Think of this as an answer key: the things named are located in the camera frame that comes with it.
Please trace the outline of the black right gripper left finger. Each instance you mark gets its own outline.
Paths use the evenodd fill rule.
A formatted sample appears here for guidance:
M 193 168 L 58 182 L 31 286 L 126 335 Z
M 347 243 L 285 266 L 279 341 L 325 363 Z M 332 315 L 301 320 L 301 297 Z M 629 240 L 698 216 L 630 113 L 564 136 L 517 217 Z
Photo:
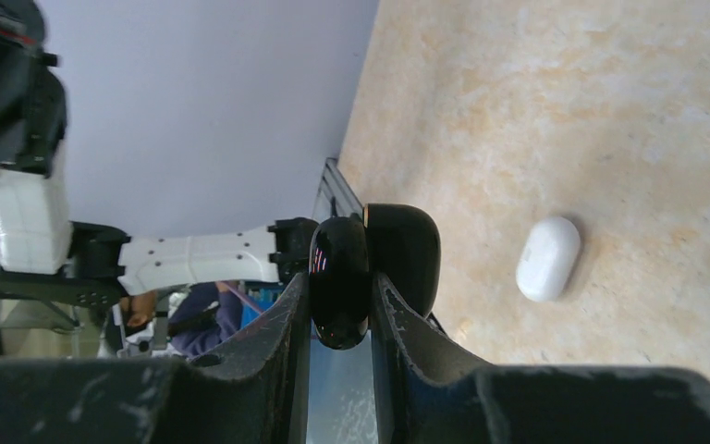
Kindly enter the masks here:
M 209 353 L 0 358 L 0 443 L 302 443 L 308 277 Z

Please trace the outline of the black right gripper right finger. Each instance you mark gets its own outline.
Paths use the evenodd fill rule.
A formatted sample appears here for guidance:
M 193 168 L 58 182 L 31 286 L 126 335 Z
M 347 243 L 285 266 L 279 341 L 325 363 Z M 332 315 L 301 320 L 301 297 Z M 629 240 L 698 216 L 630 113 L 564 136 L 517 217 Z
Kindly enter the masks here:
M 710 443 L 710 381 L 691 370 L 490 364 L 385 275 L 370 319 L 383 443 Z

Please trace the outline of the white earbud charging case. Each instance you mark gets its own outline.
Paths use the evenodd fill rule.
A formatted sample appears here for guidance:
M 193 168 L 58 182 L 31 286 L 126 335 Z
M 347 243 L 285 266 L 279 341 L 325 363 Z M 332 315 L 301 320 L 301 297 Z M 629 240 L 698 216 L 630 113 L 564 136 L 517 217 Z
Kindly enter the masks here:
M 561 297 L 581 251 L 581 235 L 567 218 L 550 216 L 529 232 L 515 279 L 520 293 L 533 302 Z

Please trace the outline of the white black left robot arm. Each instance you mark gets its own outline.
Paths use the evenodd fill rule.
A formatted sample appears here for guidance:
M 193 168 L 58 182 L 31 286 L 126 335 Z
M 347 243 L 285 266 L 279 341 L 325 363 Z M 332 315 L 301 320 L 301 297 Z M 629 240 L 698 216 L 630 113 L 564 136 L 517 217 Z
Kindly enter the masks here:
M 316 223 L 296 217 L 265 227 L 203 236 L 132 236 L 117 222 L 137 224 L 138 209 L 108 210 L 122 191 L 139 194 L 141 209 L 170 208 L 160 186 L 139 187 L 152 169 L 138 149 L 154 148 L 163 163 L 187 152 L 177 136 L 190 111 L 189 62 L 199 54 L 173 43 L 168 28 L 129 37 L 97 31 L 94 53 L 109 119 L 83 134 L 59 59 L 44 48 L 45 22 L 32 1 L 0 1 L 0 295 L 103 307 L 177 284 L 216 280 L 288 283 L 302 273 Z

